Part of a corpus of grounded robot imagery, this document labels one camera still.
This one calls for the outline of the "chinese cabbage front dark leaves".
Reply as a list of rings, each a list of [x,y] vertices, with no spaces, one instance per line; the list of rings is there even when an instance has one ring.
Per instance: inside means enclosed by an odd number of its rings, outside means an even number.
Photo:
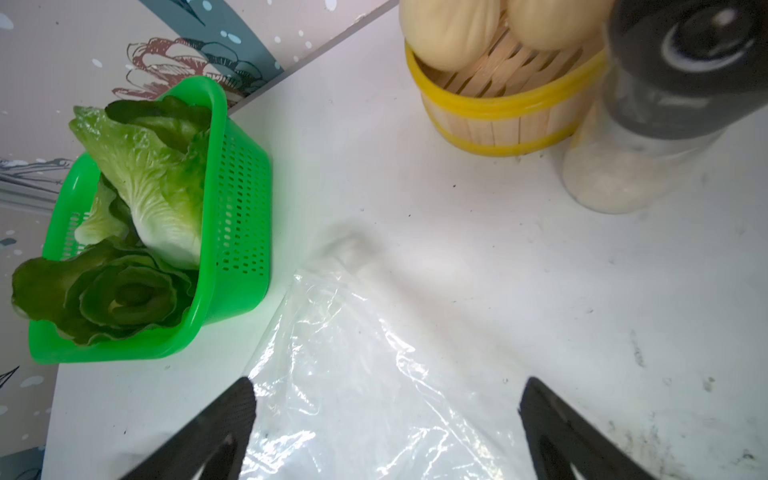
[[[196,270],[179,269],[144,247],[109,237],[79,255],[22,263],[11,302],[30,321],[46,321],[80,346],[174,328],[193,303]]]

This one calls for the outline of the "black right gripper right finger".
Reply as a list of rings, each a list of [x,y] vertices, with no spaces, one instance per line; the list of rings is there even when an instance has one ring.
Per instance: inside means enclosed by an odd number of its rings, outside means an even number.
[[[519,415],[539,479],[635,479],[652,476],[607,440],[536,377],[522,393]]]

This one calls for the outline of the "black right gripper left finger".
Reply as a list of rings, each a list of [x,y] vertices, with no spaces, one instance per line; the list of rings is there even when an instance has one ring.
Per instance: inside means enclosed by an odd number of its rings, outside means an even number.
[[[257,418],[253,384],[237,379],[126,479],[237,479]]]

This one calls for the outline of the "clear zipper bag blue zip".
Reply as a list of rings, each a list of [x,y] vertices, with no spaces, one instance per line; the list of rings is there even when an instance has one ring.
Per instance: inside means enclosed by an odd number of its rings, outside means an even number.
[[[533,477],[521,368],[364,237],[295,271],[246,373],[244,479]]]

